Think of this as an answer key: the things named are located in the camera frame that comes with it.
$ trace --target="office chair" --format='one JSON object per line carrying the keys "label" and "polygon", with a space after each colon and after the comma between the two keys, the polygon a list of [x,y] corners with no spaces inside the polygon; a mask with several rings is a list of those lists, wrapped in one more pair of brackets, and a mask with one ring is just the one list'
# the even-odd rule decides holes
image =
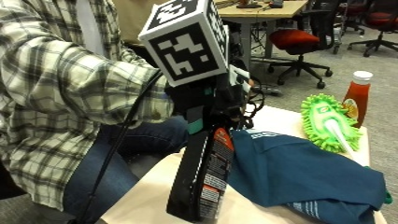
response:
{"label": "office chair", "polygon": [[271,63],[270,73],[274,73],[276,66],[291,66],[291,68],[279,76],[278,84],[286,84],[286,76],[295,70],[300,76],[301,70],[305,70],[319,79],[317,88],[324,89],[327,84],[323,77],[313,71],[313,68],[327,69],[325,76],[331,77],[333,72],[328,66],[304,62],[304,54],[317,50],[329,49],[335,44],[333,23],[340,6],[340,0],[315,0],[311,10],[301,12],[300,17],[311,18],[313,34],[304,31],[304,20],[297,20],[297,30],[279,30],[271,34],[271,41],[279,49],[287,50],[291,55],[299,55],[299,60],[287,63]]}
{"label": "office chair", "polygon": [[360,35],[365,34],[365,29],[361,28],[361,18],[369,11],[372,0],[349,0],[347,5],[341,5],[339,12],[344,15],[344,33],[348,28],[360,31]]}
{"label": "office chair", "polygon": [[381,33],[375,40],[351,43],[349,50],[353,45],[367,45],[364,57],[369,57],[371,50],[377,51],[381,46],[398,51],[398,42],[384,40],[384,33],[398,33],[398,0],[375,0],[363,22],[371,29],[379,30]]}

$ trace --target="wooden table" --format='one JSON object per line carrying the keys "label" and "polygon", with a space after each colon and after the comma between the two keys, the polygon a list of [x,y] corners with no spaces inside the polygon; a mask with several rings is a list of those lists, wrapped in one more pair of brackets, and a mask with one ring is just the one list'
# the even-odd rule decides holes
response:
{"label": "wooden table", "polygon": [[271,59],[274,54],[274,43],[270,35],[276,28],[276,20],[292,18],[307,6],[308,1],[286,1],[284,8],[271,8],[263,10],[268,4],[259,1],[260,8],[238,8],[236,5],[224,7],[219,10],[219,15],[227,21],[242,23],[242,43],[244,47],[244,62],[251,69],[252,57],[252,24],[256,22],[268,22],[266,58]]}
{"label": "wooden table", "polygon": [[[256,114],[256,129],[286,133],[305,138],[301,115],[294,111],[266,106]],[[361,150],[357,159],[363,165],[371,164],[371,145],[368,129],[361,128]],[[108,224],[186,224],[183,219],[166,212],[168,196],[180,166],[183,152],[168,156],[143,177],[135,188],[128,191],[120,201],[103,215],[103,223]],[[381,212],[375,213],[377,224],[388,224]],[[321,223],[286,206],[266,208],[252,203],[228,186],[219,224],[312,224]]]}

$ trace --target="jeans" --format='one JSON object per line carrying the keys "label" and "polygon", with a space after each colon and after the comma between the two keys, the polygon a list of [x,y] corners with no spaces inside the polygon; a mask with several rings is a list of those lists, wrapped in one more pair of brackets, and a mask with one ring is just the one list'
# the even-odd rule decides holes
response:
{"label": "jeans", "polygon": [[[116,126],[103,126],[95,144],[67,183],[65,192],[65,209],[75,217],[81,215],[83,204],[89,199],[94,184],[111,149],[110,138],[118,132]],[[178,116],[163,123],[143,123],[136,129],[128,130],[120,152],[135,154],[142,152],[178,152],[187,144],[188,124]],[[104,212],[122,199],[139,182],[124,161],[122,153],[116,153],[107,167],[96,197],[86,213],[86,223],[96,222]]]}

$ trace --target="flannel shirt sleeve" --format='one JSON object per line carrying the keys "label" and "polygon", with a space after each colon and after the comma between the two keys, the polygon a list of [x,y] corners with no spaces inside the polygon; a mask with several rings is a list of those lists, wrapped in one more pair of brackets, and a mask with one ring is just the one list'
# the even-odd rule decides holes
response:
{"label": "flannel shirt sleeve", "polygon": [[[107,124],[124,121],[143,85],[159,69],[115,62],[57,36],[39,14],[0,7],[0,76],[17,104],[43,113],[75,113]],[[166,77],[146,95],[135,120],[164,121],[174,103]]]}

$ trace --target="cable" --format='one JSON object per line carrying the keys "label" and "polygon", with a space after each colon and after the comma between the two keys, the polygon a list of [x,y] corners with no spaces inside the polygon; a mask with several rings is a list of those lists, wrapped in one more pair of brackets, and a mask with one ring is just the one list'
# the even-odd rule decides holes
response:
{"label": "cable", "polygon": [[106,169],[108,167],[108,164],[111,163],[111,159],[114,157],[115,152],[118,151],[118,149],[122,146],[122,143],[123,143],[123,140],[124,140],[124,137],[126,137],[126,133],[127,133],[128,127],[130,127],[130,125],[134,121],[135,114],[138,113],[143,97],[146,96],[147,91],[151,89],[151,87],[158,82],[158,80],[160,79],[162,76],[163,76],[162,70],[159,70],[156,72],[156,74],[150,78],[148,84],[144,86],[143,91],[142,91],[142,93],[140,93],[140,95],[136,99],[136,102],[132,105],[132,108],[128,112],[128,115],[127,115],[124,123],[123,123],[123,127],[120,129],[120,133],[118,135],[116,141],[114,142],[112,148],[111,148],[111,150],[107,154],[107,157],[104,159],[104,163],[103,163],[103,166],[102,166],[102,170],[99,172],[99,176],[98,176],[93,191],[89,193],[89,199],[87,199],[87,203],[85,204],[85,209],[82,210],[82,214],[77,217],[77,219],[73,222],[70,222],[71,224],[73,223],[77,223],[77,224],[85,224],[86,223],[86,214],[87,214],[87,211],[90,209],[91,203],[93,203],[93,201],[96,197],[96,191],[98,191],[99,185],[102,183],[102,179],[104,177]]}

